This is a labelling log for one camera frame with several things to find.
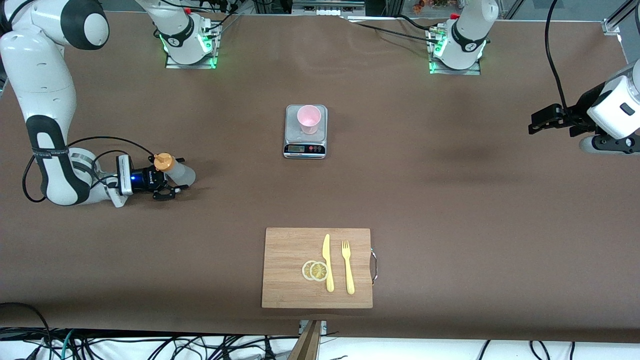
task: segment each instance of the yellow knife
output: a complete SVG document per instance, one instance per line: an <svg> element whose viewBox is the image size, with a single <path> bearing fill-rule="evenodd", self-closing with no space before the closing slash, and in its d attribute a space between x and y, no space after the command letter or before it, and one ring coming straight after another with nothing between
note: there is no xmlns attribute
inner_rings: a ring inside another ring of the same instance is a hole
<svg viewBox="0 0 640 360"><path fill-rule="evenodd" d="M330 293L333 292L333 275L331 274L331 255L329 253L329 234L324 237L324 244L322 245L322 257L326 262L326 290Z"/></svg>

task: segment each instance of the bottle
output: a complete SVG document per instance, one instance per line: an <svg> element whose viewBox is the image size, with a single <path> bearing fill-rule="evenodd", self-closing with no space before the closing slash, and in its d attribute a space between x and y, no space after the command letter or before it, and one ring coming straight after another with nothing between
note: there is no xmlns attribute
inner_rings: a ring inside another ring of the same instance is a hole
<svg viewBox="0 0 640 360"><path fill-rule="evenodd" d="M183 165L166 152L154 155L154 166L164 172L177 185L191 186L196 181L196 172L192 168Z"/></svg>

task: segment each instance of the brown table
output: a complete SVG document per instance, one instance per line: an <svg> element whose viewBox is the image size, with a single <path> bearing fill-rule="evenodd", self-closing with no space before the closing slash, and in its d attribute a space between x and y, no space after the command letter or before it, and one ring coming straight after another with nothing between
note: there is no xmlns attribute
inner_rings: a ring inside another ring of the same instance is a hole
<svg viewBox="0 0 640 360"><path fill-rule="evenodd" d="M108 17L103 50L67 52L69 138L124 136L185 157L198 180L173 202L32 204L9 90L0 300L54 327L290 334L322 318L343 336L640 340L640 162L583 154L567 130L527 134L558 101L543 23L496 23L483 75L456 77L430 75L420 42L335 17L243 17L218 69L165 70L145 14ZM597 23L553 24L551 45L571 103L625 63ZM329 109L329 155L286 160L284 110L307 103ZM260 308L267 227L371 228L374 308Z"/></svg>

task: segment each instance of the yellow fork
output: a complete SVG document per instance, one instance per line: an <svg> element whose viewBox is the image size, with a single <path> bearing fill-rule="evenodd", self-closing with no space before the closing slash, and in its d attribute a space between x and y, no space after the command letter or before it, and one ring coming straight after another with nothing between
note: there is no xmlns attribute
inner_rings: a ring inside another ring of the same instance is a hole
<svg viewBox="0 0 640 360"><path fill-rule="evenodd" d="M342 257L344 258L344 266L347 270L347 293L353 295L356 292L355 286L353 286L353 275L351 275L351 249L349 248L349 242L342 242Z"/></svg>

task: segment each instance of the lime slice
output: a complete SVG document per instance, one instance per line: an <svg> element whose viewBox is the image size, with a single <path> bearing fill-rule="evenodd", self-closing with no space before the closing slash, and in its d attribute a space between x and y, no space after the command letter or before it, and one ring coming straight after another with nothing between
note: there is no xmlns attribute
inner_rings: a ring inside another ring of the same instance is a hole
<svg viewBox="0 0 640 360"><path fill-rule="evenodd" d="M315 281L324 281L326 279L327 267L325 263L320 261L311 265L311 278Z"/></svg>
<svg viewBox="0 0 640 360"><path fill-rule="evenodd" d="M304 265L302 265L302 276L304 276L305 279L307 279L307 280L313 280L314 279L313 277L311 277L311 266L314 263L316 263L315 260L309 260Z"/></svg>

